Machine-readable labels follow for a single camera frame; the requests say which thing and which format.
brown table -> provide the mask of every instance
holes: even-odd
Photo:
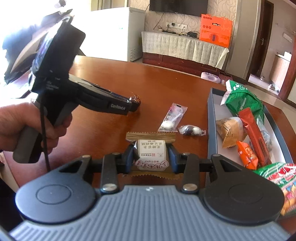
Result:
[[[50,154],[51,167],[56,168],[83,154],[101,158],[111,152],[123,152],[128,146],[125,135],[128,131],[157,131],[173,102],[187,106],[188,110],[180,124],[193,124],[207,130],[207,99],[211,87],[225,90],[220,84],[194,76],[137,63],[77,56],[71,74],[101,85],[124,96],[134,93],[141,97],[140,108],[127,116],[97,113],[79,106],[73,111],[73,121],[66,136],[60,138],[58,147]],[[268,110],[277,123],[296,160],[296,135],[284,113],[269,104]],[[191,152],[207,158],[207,136],[189,137],[177,134],[175,147],[180,152]],[[35,164],[19,164],[13,161],[12,153],[5,152],[7,163],[19,186],[46,172],[44,158]],[[93,185],[99,185],[100,175],[95,175]],[[119,175],[124,184],[176,184],[163,178]],[[293,221],[281,225],[291,233],[296,231]]]

small candy packet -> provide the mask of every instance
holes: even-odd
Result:
[[[205,130],[202,130],[197,126],[192,126],[192,125],[180,126],[179,132],[180,134],[191,135],[191,136],[204,136],[206,134]]]
[[[259,130],[259,127],[255,122],[251,109],[250,108],[243,109],[238,113],[238,115],[242,120],[244,124],[244,128],[246,129],[249,135],[249,138],[252,142],[254,151],[259,160],[260,167],[264,167],[266,165],[271,164],[268,149],[266,147],[262,134]]]
[[[222,148],[235,146],[237,141],[242,142],[247,136],[242,121],[238,117],[217,120],[216,129],[223,139]]]
[[[251,170],[257,169],[258,157],[247,143],[237,141],[237,151],[245,168]]]
[[[177,126],[185,114],[187,107],[173,103],[163,119],[158,131],[178,132]]]
[[[226,82],[226,89],[221,105],[225,104],[233,115],[237,115],[239,111],[249,107],[254,117],[260,116],[264,124],[263,105],[257,96],[233,80]]]
[[[174,132],[128,132],[126,140],[134,145],[134,163],[130,176],[153,175],[167,179],[179,179],[170,165],[166,144],[176,139]]]

white tablecloth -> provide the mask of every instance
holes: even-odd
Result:
[[[168,55],[222,69],[228,48],[177,34],[142,32],[144,53]]]

television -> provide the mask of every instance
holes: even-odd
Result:
[[[207,13],[208,0],[150,0],[149,11],[175,12],[201,17]]]

orange box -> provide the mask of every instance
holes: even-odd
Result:
[[[231,20],[202,14],[200,40],[228,48],[231,32]]]

